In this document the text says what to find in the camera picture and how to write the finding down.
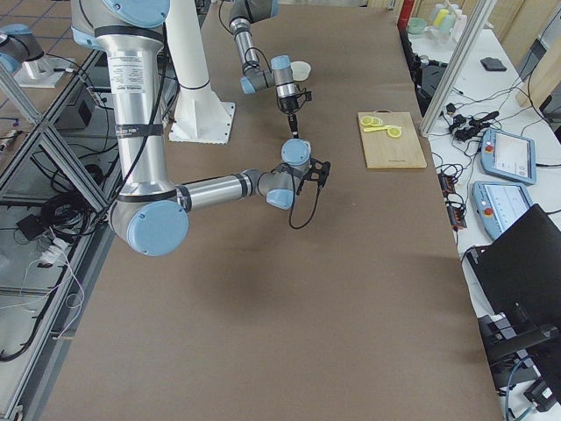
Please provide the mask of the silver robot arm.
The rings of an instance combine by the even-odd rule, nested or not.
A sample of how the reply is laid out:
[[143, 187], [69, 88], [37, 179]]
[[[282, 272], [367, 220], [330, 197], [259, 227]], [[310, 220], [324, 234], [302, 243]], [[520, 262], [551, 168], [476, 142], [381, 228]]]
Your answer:
[[253, 195], [283, 210], [294, 206], [315, 164], [298, 135], [268, 172], [187, 184], [168, 176], [167, 139], [224, 144], [235, 110], [211, 88], [193, 2], [74, 1], [71, 11], [75, 41], [107, 57], [123, 174], [109, 222], [119, 238], [161, 256], [185, 239], [193, 210]]
[[240, 85], [247, 95], [275, 87], [277, 106], [288, 118], [294, 138], [299, 138], [296, 113], [300, 109], [298, 91], [287, 55], [273, 57], [270, 61], [252, 40], [252, 24], [273, 18], [279, 11], [277, 1], [234, 1], [231, 6], [227, 30], [233, 35], [241, 63]]

